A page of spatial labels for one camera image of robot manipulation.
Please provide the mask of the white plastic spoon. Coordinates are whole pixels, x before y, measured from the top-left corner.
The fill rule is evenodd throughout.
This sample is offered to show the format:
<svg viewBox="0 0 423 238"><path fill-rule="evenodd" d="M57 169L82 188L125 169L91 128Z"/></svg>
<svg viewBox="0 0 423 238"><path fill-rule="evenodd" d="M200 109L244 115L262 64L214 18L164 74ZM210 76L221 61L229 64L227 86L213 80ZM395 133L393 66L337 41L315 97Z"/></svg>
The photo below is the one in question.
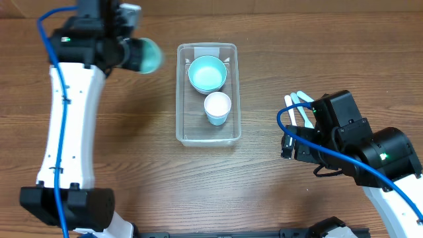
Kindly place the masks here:
<svg viewBox="0 0 423 238"><path fill-rule="evenodd" d="M291 99L291 97L289 95L285 95L284 96L284 102L285 102L285 105L287 107L290 107L290 106L293 105L293 101L292 101L292 99ZM288 114L289 114L289 119L290 119L291 125L292 126L296 126L297 125L297 122L296 122L296 119L295 119L294 110L292 108L289 109L288 110Z"/></svg>

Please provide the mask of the green plastic fork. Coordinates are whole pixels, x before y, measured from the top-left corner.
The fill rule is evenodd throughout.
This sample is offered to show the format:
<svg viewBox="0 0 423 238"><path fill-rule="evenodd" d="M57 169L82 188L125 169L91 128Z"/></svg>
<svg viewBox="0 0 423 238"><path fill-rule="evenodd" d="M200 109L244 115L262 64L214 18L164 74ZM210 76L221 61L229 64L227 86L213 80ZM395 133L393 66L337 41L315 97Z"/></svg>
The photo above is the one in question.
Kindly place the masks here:
<svg viewBox="0 0 423 238"><path fill-rule="evenodd" d="M292 102L293 102L294 104L299 104L299 103L300 103L300 99L299 99L299 97L297 96L297 94L296 94L296 93L291 93L291 94L290 94L290 97L291 97L291 100L292 100ZM306 128L314 128L313 124L311 123L311 121L309 120L308 116L306 115L306 113L305 113L305 111L304 111L303 107L298 106L298 107L297 107L297 110L299 111L300 115L301 115L301 116L302 116L302 118L303 118L303 121L304 121L304 126L305 126Z"/></svg>

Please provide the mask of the blue plastic fork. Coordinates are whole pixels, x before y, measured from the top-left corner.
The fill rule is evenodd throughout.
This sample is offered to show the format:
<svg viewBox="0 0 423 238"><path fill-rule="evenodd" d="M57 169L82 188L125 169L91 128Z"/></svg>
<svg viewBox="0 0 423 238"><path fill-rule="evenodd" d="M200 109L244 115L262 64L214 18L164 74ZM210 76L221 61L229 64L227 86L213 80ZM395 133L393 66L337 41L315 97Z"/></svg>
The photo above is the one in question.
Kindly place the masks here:
<svg viewBox="0 0 423 238"><path fill-rule="evenodd" d="M296 92L296 95L303 101L305 102L313 102L314 99L312 99L309 95L307 95L306 93L304 93L303 91L298 91Z"/></svg>

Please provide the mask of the green plastic cup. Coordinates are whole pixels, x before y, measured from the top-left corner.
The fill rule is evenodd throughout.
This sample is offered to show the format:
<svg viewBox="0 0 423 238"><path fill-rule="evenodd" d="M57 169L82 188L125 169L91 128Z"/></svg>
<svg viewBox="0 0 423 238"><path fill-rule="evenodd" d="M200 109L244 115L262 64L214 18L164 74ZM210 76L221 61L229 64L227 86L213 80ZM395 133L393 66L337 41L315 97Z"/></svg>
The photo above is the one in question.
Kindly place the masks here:
<svg viewBox="0 0 423 238"><path fill-rule="evenodd" d="M141 74L150 74L157 71L164 62L164 54L162 49L156 42L149 38L140 38L142 43L141 49L141 66L139 72Z"/></svg>

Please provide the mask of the blue plastic cup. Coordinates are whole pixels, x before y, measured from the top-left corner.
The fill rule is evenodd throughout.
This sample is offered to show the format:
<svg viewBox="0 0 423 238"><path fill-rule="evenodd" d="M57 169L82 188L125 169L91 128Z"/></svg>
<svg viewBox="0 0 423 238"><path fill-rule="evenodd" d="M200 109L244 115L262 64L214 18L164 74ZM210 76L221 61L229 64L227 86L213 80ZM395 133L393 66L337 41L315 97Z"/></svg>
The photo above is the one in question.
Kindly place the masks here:
<svg viewBox="0 0 423 238"><path fill-rule="evenodd" d="M227 119L227 114L223 116L213 116L211 114L207 115L209 123L211 123L214 126L220 126L225 123Z"/></svg>

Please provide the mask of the pink plastic cup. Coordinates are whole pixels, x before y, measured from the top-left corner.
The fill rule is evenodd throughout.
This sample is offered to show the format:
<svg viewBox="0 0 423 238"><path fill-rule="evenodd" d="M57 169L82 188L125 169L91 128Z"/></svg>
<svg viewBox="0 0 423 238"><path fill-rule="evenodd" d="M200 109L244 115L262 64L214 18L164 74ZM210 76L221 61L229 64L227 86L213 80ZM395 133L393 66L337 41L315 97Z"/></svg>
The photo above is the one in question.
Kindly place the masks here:
<svg viewBox="0 0 423 238"><path fill-rule="evenodd" d="M222 92L211 93L204 100L204 110L212 118L226 117L231 110L231 99Z"/></svg>

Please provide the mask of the green plastic bowl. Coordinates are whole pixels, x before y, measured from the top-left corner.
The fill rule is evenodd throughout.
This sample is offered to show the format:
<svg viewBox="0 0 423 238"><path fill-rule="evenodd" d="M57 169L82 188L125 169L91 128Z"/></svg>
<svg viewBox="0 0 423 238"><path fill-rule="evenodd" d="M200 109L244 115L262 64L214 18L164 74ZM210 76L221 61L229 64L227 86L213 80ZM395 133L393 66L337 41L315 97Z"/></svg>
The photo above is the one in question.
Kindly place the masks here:
<svg viewBox="0 0 423 238"><path fill-rule="evenodd" d="M206 79L226 81L227 68L217 57L201 56L190 64L187 74L188 79L191 81Z"/></svg>

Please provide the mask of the blue plastic bowl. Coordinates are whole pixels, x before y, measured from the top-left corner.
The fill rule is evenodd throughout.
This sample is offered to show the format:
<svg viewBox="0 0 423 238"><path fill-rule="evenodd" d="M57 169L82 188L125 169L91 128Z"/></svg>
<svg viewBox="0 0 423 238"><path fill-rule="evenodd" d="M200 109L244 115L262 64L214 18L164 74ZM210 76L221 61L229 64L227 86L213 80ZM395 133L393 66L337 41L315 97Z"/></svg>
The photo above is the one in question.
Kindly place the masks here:
<svg viewBox="0 0 423 238"><path fill-rule="evenodd" d="M219 91L225 84L225 81L218 81L218 80L197 80L191 81L189 83L193 86L193 88L202 94L210 94L216 91Z"/></svg>

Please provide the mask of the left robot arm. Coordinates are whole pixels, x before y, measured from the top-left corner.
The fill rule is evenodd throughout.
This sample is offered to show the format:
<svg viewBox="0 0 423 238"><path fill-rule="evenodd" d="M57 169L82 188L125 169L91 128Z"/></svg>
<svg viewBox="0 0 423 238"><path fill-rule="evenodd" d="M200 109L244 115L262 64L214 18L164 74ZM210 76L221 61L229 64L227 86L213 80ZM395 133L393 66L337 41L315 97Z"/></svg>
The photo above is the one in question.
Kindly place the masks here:
<svg viewBox="0 0 423 238"><path fill-rule="evenodd" d="M20 205L46 225L82 237L137 237L115 210L114 193L97 188L93 167L96 112L116 67L141 70L143 43L132 38L141 7L119 1L78 1L62 27L37 28L50 61L52 105L45 156Z"/></svg>

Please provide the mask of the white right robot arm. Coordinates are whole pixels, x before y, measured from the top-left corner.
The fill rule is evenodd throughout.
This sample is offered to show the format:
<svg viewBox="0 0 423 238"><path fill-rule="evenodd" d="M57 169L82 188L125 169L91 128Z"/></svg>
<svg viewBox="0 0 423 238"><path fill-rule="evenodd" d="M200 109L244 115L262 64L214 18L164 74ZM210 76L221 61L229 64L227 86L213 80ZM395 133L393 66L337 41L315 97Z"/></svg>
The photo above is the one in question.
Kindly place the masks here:
<svg viewBox="0 0 423 238"><path fill-rule="evenodd" d="M316 164L316 177L346 175L363 188L391 237L422 236L422 164L397 128L373 132L350 91L313 100L302 91L284 97L277 113L281 156Z"/></svg>

